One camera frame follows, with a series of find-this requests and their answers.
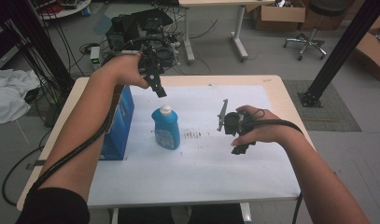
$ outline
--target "white tabletop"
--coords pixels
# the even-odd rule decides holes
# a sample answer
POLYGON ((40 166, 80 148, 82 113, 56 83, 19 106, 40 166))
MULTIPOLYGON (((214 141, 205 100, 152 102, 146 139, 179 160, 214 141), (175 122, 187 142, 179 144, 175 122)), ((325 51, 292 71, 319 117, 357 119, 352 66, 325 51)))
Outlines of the white tabletop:
MULTIPOLYGON (((47 158, 87 80, 76 82, 41 160, 47 158)), ((278 144, 257 143, 236 156, 231 154, 233 136, 217 131, 217 114, 228 98, 227 112, 243 104, 270 108, 296 123, 309 140, 279 77, 162 77, 162 85, 168 96, 161 99, 152 90, 132 87, 135 110, 124 161, 99 162, 89 207, 243 203, 299 195, 289 160, 278 144), (181 144, 176 150, 159 147, 153 136, 151 110, 162 104, 170 104, 179 116, 181 144)), ((39 172, 36 167, 18 202, 20 210, 39 172)))

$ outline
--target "dish soap bottle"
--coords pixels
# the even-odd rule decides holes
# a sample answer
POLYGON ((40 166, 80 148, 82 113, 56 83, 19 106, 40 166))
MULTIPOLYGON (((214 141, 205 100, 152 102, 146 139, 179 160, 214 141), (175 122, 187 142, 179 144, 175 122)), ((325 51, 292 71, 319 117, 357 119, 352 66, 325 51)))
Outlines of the dish soap bottle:
POLYGON ((177 113, 169 105, 163 105, 152 113, 155 121, 155 139, 162 147, 176 149, 180 145, 177 113))

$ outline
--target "blue box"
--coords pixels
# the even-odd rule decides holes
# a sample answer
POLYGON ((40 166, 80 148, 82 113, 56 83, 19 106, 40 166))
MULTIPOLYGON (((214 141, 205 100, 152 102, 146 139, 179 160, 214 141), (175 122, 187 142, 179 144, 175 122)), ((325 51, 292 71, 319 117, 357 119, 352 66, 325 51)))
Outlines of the blue box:
POLYGON ((115 109, 109 132, 105 135, 99 161, 122 161, 134 114, 134 99, 131 89, 125 86, 115 109))

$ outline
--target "person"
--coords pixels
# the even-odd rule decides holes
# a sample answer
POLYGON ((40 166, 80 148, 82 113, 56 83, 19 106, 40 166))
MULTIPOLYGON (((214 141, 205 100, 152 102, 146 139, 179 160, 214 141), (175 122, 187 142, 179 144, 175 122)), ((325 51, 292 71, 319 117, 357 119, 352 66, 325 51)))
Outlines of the person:
MULTIPOLYGON (((91 75, 63 125, 41 174, 99 130, 110 108, 116 85, 148 88, 138 72, 140 58, 140 54, 115 57, 91 75)), ((259 109, 244 105, 237 111, 255 114, 259 109)), ((268 110, 264 112, 261 119, 279 119, 268 110)), ((102 135, 37 190, 29 193, 17 223, 88 223, 90 214, 86 201, 103 141, 102 135)), ((264 125, 237 137, 232 145, 256 141, 276 142, 286 151, 313 222, 369 222, 344 184, 300 132, 287 126, 264 125)), ((207 218, 204 214, 196 216, 199 219, 207 218)))

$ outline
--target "desk leg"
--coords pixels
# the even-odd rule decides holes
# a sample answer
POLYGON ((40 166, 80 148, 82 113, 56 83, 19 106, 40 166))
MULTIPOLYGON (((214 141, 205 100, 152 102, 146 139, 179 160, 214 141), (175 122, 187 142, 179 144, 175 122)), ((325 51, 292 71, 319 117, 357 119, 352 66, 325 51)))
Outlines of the desk leg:
POLYGON ((238 12, 238 22, 236 24, 236 31, 231 32, 233 43, 238 48, 239 53, 241 55, 241 62, 244 62, 245 59, 248 58, 245 47, 243 47, 243 44, 239 39, 240 30, 242 29, 242 21, 243 21, 244 15, 245 15, 245 6, 240 6, 239 12, 238 12))
POLYGON ((192 47, 190 46, 190 18, 189 18, 189 8, 185 8, 185 34, 184 34, 184 47, 187 52, 188 64, 192 64, 195 61, 195 57, 193 56, 192 47))

